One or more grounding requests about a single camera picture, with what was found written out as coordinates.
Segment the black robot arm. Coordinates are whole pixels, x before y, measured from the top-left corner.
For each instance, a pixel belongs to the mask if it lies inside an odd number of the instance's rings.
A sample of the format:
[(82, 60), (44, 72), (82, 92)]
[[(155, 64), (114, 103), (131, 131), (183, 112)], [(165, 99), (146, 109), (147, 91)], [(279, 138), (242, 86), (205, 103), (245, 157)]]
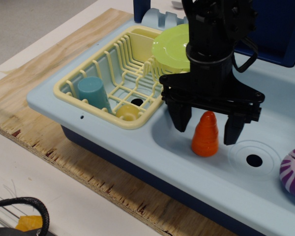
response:
[(245, 124), (259, 120), (265, 100), (233, 74), (244, 72), (258, 57), (258, 47), (248, 37), (256, 28), (257, 12), (250, 0), (185, 0), (182, 5), (189, 23), (190, 71), (161, 76), (162, 98), (181, 132), (192, 108), (227, 115), (224, 144), (233, 145)]

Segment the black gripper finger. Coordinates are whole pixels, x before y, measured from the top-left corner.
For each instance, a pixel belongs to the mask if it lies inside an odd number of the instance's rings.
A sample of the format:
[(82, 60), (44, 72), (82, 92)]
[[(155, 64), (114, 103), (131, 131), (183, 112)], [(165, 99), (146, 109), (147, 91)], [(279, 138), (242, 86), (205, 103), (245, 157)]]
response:
[(175, 128), (180, 132), (184, 132), (192, 116), (191, 106), (169, 103), (168, 111)]
[(244, 128), (244, 117), (240, 116), (229, 116), (225, 124), (224, 129), (224, 144), (225, 145), (234, 145), (243, 128)]

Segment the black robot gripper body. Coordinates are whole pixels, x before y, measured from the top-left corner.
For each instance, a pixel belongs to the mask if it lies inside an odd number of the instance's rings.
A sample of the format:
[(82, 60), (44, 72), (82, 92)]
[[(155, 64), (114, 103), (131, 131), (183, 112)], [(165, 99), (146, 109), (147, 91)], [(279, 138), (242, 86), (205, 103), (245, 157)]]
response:
[(167, 105), (185, 104), (191, 108), (244, 117), (245, 123), (258, 121), (264, 94), (240, 82), (233, 73), (234, 70), (244, 72), (257, 56), (254, 53), (239, 67), (234, 51), (218, 58), (206, 57), (188, 49), (190, 71), (161, 76), (162, 99)]

